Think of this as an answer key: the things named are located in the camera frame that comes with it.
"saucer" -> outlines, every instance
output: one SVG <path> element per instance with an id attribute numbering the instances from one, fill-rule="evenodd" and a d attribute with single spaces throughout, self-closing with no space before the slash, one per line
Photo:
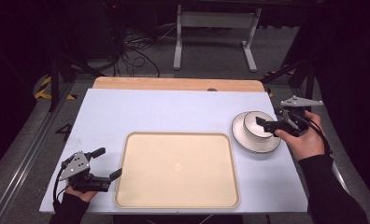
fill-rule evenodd
<path id="1" fill-rule="evenodd" d="M 280 143 L 280 138 L 274 137 L 271 133 L 261 134 L 260 131 L 255 130 L 256 127 L 249 131 L 245 124 L 246 115 L 248 115 L 248 121 L 252 121 L 255 117 L 262 117 L 262 115 L 264 115 L 265 119 L 266 116 L 270 118 L 261 111 L 244 112 L 237 115 L 232 123 L 232 132 L 237 142 L 240 143 L 242 147 L 256 153 L 266 153 L 276 149 Z"/>

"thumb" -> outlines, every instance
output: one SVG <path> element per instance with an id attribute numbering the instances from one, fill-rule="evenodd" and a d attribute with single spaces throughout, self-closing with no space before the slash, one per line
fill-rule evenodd
<path id="1" fill-rule="evenodd" d="M 282 131 L 280 129 L 277 129 L 275 131 L 275 135 L 277 135 L 278 137 L 280 137 L 282 140 L 284 140 L 285 142 L 291 140 L 293 138 L 292 135 L 290 135 L 289 133 L 285 132 L 285 131 Z"/>

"gray floor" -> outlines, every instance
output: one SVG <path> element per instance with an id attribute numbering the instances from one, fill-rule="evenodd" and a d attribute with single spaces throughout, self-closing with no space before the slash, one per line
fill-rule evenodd
<path id="1" fill-rule="evenodd" d="M 279 69 L 296 32 L 297 29 L 290 28 L 257 30 L 251 46 L 258 67 L 257 73 L 249 71 L 245 56 L 240 48 L 240 41 L 247 36 L 247 31 L 244 30 L 219 31 L 219 34 L 217 31 L 200 29 L 184 32 L 180 71 L 172 69 L 175 49 L 173 36 L 165 38 L 165 41 L 158 42 L 142 52 L 156 63 L 162 77 L 260 79 L 266 72 Z M 129 60 L 134 60 L 135 57 L 135 53 L 129 53 Z M 118 66 L 122 76 L 129 76 L 122 61 L 119 62 Z M 112 75 L 113 68 L 109 68 L 103 73 Z M 136 76 L 153 76 L 155 74 L 157 71 L 148 61 L 142 67 L 135 68 Z M 273 106 L 277 106 L 281 100 L 291 97 L 294 93 L 299 95 L 304 92 L 303 87 L 291 90 L 286 85 L 287 79 L 288 77 L 281 77 L 266 85 L 273 90 L 274 96 L 271 98 Z M 50 100 L 38 99 L 30 118 L 0 162 L 0 201 L 7 203 L 7 206 L 3 206 L 5 209 L 1 210 L 0 223 L 49 222 L 50 215 L 39 213 L 38 209 L 65 144 L 64 135 L 55 132 L 67 123 L 74 123 L 85 92 L 92 84 L 91 76 L 79 75 L 75 84 L 65 89 L 69 90 L 71 94 L 77 95 L 78 99 L 64 100 L 54 113 L 48 112 Z M 314 99 L 321 100 L 318 83 L 315 85 Z M 352 166 L 325 107 L 315 107 L 314 112 L 322 116 L 323 129 L 334 150 L 335 163 L 350 194 L 361 204 L 370 221 L 368 188 Z M 44 130 L 42 127 L 46 123 L 49 123 L 50 126 Z M 36 139 L 41 134 L 45 137 Z M 24 180 L 18 184 L 20 188 L 7 189 L 8 186 L 13 186 L 13 184 L 10 185 L 10 181 L 16 176 L 19 167 L 24 164 L 25 155 L 30 151 L 36 154 L 36 159 L 25 165 L 30 169 L 23 173 L 24 178 L 20 178 L 20 180 Z M 6 191 L 13 194 L 13 197 L 9 198 L 10 200 L 3 199 Z M 312 223 L 307 214 L 288 213 L 244 215 L 244 220 L 245 223 L 253 224 Z M 82 223 L 110 223 L 110 221 L 110 216 L 86 215 Z"/>

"person's arm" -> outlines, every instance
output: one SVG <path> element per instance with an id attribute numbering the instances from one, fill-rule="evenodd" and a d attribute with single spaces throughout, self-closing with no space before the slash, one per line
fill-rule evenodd
<path id="1" fill-rule="evenodd" d="M 320 116 L 306 112 L 321 129 Z M 304 172 L 309 192 L 309 211 L 317 224 L 368 223 L 360 205 L 343 189 L 332 172 L 333 159 L 325 155 L 321 137 L 311 128 L 300 137 L 282 130 L 276 135 L 290 147 Z"/>
<path id="2" fill-rule="evenodd" d="M 94 191 L 82 193 L 68 187 L 59 209 L 51 217 L 49 224 L 79 224 L 96 194 Z"/>

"person's left hand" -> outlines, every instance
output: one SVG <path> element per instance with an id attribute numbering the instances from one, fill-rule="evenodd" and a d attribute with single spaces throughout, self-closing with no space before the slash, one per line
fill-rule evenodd
<path id="1" fill-rule="evenodd" d="M 75 195 L 79 197 L 83 202 L 89 203 L 92 198 L 98 193 L 98 191 L 87 191 L 85 193 L 72 189 L 71 186 L 65 189 L 65 193 Z"/>

